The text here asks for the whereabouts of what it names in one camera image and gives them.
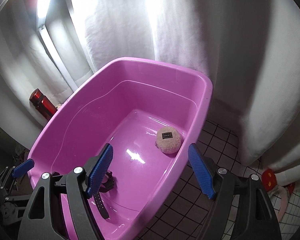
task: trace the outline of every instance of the plush toy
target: plush toy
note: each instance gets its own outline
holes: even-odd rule
[[[289,198],[294,190],[295,183],[291,183],[285,187],[281,187],[277,184],[277,179],[274,172],[271,169],[265,170],[261,175],[261,181],[268,192],[269,197],[275,193],[279,193],[281,197],[281,206],[277,215],[278,222],[281,222],[284,213],[287,210]]]
[[[181,147],[182,136],[171,126],[164,126],[157,132],[156,146],[163,153],[176,153]]]

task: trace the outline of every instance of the silver screw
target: silver screw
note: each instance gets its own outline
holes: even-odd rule
[[[219,169],[218,169],[218,172],[219,172],[220,174],[226,174],[226,173],[227,173],[227,170],[226,170],[225,168],[219,168]]]
[[[82,171],[83,171],[83,168],[81,168],[81,167],[76,167],[76,168],[74,168],[74,170],[73,170],[73,172],[76,173],[76,174],[79,174],[79,173],[81,173]]]
[[[253,180],[258,180],[259,179],[259,176],[257,174],[252,174],[251,175],[251,179]]]
[[[42,174],[41,178],[47,179],[47,178],[49,178],[49,176],[50,176],[50,174],[46,172],[46,173]]]

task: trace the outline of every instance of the red object with yellow spots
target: red object with yellow spots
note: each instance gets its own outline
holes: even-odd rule
[[[277,185],[277,178],[271,169],[267,169],[262,173],[261,180],[267,192]]]

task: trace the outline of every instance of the perforated black strap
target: perforated black strap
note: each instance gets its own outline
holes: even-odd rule
[[[103,217],[103,219],[107,219],[109,218],[109,213],[108,211],[106,210],[106,207],[105,205],[103,204],[102,202],[102,199],[101,199],[101,196],[100,196],[100,193],[97,192],[93,195],[93,198],[94,198],[94,201],[96,203],[96,206],[100,212],[100,215]]]

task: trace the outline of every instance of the pink plastic tub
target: pink plastic tub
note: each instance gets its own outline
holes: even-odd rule
[[[110,218],[90,207],[105,239],[129,240],[162,205],[188,161],[209,107],[211,81],[202,73],[139,58],[111,61],[89,78],[57,111],[31,149],[35,187],[44,172],[66,174],[97,155],[105,143],[114,149],[109,170],[116,187],[101,193]],[[183,136],[178,153],[155,146],[156,133],[171,125]],[[62,207],[70,239],[77,239],[66,195]]]

